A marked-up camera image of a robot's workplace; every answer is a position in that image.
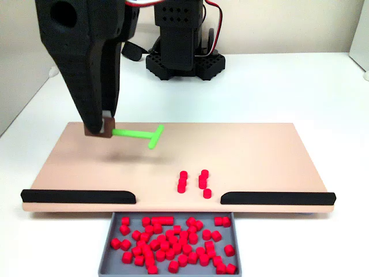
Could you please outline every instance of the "white table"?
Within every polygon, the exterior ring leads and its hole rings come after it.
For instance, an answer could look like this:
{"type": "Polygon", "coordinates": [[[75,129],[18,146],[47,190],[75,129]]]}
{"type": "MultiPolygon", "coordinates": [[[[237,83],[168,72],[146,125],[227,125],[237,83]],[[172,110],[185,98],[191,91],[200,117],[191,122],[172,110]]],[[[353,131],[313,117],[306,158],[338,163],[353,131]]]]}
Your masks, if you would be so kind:
{"type": "MultiPolygon", "coordinates": [[[[226,60],[212,81],[160,81],[144,62],[123,59],[116,120],[293,122],[328,191],[336,193],[336,207],[328,215],[237,215],[243,276],[364,276],[369,83],[363,70],[343,53],[226,60]]],[[[0,138],[0,276],[97,276],[111,214],[21,208],[22,189],[69,121],[80,117],[59,74],[0,138]]]]}

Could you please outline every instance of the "green plastic handle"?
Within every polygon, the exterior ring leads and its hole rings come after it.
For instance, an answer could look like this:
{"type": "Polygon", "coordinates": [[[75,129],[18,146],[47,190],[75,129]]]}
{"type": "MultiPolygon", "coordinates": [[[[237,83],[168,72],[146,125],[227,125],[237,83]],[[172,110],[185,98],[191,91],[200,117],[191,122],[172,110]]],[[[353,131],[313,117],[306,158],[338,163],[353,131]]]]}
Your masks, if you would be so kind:
{"type": "Polygon", "coordinates": [[[154,133],[152,132],[142,132],[142,131],[133,131],[133,130],[123,130],[123,129],[113,129],[113,136],[121,136],[121,137],[138,137],[139,139],[150,139],[149,149],[154,149],[161,133],[164,130],[164,125],[159,125],[154,133]]]}

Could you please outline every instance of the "plastic tray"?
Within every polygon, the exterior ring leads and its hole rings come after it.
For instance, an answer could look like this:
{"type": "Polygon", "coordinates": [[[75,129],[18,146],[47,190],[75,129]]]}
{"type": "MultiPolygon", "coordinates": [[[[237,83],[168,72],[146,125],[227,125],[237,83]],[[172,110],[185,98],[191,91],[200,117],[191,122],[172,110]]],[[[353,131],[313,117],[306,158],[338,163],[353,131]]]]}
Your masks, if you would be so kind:
{"type": "MultiPolygon", "coordinates": [[[[209,229],[210,231],[218,230],[222,235],[222,240],[215,244],[215,250],[217,255],[221,256],[223,259],[223,263],[228,265],[228,263],[234,264],[237,266],[238,270],[234,276],[241,276],[241,264],[239,259],[239,251],[237,245],[237,238],[235,233],[235,225],[234,225],[234,215],[231,212],[199,212],[199,213],[187,213],[187,212],[167,212],[167,213],[141,213],[141,212],[134,212],[134,213],[113,213],[106,244],[104,247],[104,252],[101,258],[100,267],[99,267],[99,276],[100,277],[124,277],[124,276],[135,276],[135,277],[142,277],[148,275],[146,267],[138,267],[132,264],[123,264],[122,263],[122,256],[124,251],[121,249],[114,250],[110,246],[110,241],[113,238],[118,238],[119,240],[129,239],[132,243],[132,247],[136,245],[136,242],[132,239],[131,234],[134,230],[139,230],[140,232],[144,231],[142,226],[142,218],[148,216],[173,216],[174,217],[174,225],[181,225],[182,230],[187,230],[186,220],[193,216],[196,220],[201,220],[204,224],[203,229],[209,229]],[[130,218],[130,229],[131,233],[127,236],[123,236],[119,231],[119,227],[121,226],[121,218],[124,216],[128,216],[130,218]],[[232,225],[229,228],[224,228],[223,226],[214,226],[214,217],[215,216],[229,216],[231,219],[232,225]],[[224,253],[224,247],[228,244],[234,246],[236,255],[233,257],[227,257],[224,253]]],[[[173,226],[163,226],[163,233],[166,230],[172,229],[173,226]]],[[[196,249],[199,246],[204,247],[204,240],[202,239],[202,230],[198,232],[199,240],[196,245],[192,245],[193,249],[196,249]]],[[[159,273],[157,275],[176,275],[180,277],[185,276],[216,276],[216,269],[210,261],[207,267],[202,267],[199,262],[197,264],[188,264],[186,267],[180,267],[177,274],[172,274],[168,271],[168,265],[170,261],[164,260],[163,262],[159,263],[156,262],[156,266],[158,267],[159,273]]]]}

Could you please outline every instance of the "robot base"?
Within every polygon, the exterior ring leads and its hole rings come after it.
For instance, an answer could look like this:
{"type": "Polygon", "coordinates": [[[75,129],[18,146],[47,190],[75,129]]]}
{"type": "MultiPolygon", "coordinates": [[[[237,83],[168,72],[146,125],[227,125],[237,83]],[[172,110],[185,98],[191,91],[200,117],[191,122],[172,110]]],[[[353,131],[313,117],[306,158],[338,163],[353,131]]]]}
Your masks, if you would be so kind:
{"type": "Polygon", "coordinates": [[[211,80],[225,69],[225,58],[220,54],[207,57],[195,57],[194,67],[190,71],[168,69],[161,63],[160,54],[150,54],[146,57],[146,68],[161,80],[169,80],[173,76],[194,77],[211,80]]]}

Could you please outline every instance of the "tray of red cubes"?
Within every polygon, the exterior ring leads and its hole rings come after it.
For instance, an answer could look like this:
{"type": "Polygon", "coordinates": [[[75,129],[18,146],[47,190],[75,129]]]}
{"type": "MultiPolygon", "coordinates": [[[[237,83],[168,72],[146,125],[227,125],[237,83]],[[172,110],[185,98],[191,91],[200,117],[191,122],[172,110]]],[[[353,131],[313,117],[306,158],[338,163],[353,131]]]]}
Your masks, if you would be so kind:
{"type": "Polygon", "coordinates": [[[113,213],[100,277],[241,276],[231,212],[113,213]]]}

